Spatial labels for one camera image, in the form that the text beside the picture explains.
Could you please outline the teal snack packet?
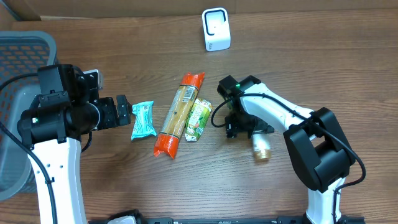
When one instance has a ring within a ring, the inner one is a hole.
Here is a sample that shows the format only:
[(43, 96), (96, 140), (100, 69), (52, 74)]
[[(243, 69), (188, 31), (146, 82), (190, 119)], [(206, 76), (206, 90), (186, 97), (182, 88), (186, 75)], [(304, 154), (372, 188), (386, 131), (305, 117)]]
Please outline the teal snack packet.
[(156, 130), (152, 122), (153, 101), (143, 101), (132, 105), (132, 113), (135, 116), (131, 140), (146, 138), (150, 135), (156, 136)]

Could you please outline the white cream tube gold cap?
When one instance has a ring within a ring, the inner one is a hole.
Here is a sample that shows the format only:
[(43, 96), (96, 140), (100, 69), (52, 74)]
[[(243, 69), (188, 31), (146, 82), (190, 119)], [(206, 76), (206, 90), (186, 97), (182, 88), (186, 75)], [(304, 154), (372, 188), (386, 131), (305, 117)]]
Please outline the white cream tube gold cap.
[(267, 161), (271, 158), (271, 140), (266, 133), (252, 135), (253, 155), (257, 161)]

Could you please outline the green juice carton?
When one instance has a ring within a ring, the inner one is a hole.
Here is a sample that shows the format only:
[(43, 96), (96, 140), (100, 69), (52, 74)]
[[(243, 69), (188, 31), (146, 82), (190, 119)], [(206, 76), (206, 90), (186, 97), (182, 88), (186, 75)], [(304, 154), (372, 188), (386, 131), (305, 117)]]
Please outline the green juice carton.
[(186, 122), (186, 141), (197, 142), (200, 139), (212, 109), (212, 104), (209, 101), (201, 98), (195, 100)]

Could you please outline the orange spaghetti packet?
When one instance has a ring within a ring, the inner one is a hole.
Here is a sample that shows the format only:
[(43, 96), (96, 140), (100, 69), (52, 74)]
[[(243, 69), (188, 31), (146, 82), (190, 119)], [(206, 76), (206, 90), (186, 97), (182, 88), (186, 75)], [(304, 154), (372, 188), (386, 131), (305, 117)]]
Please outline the orange spaghetti packet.
[(205, 72), (198, 74), (186, 73), (183, 76), (167, 112), (164, 124), (157, 136), (154, 146), (155, 157), (165, 153), (172, 159), (175, 158), (188, 114), (197, 98), (204, 78)]

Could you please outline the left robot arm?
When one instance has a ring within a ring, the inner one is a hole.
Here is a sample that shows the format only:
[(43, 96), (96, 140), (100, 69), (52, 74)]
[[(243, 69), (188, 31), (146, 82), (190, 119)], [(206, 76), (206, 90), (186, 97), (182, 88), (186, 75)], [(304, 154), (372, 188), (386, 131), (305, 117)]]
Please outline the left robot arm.
[(99, 71), (70, 64), (37, 71), (39, 106), (22, 112), (17, 130), (34, 171), (41, 223), (86, 223), (80, 181), (81, 137), (130, 124), (125, 95), (100, 98)]

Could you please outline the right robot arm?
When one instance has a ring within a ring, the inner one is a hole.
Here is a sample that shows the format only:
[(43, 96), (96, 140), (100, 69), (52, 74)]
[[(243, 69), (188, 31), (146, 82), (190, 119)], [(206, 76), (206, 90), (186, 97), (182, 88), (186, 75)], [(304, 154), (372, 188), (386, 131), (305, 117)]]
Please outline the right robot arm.
[(254, 76), (240, 82), (227, 76), (217, 91), (230, 109), (222, 125), (228, 138), (246, 132), (255, 152), (269, 157), (268, 135), (284, 136), (292, 167), (308, 189), (308, 207), (302, 218), (278, 218), (279, 223), (364, 223), (340, 212), (341, 189), (356, 158), (331, 110), (297, 106)]

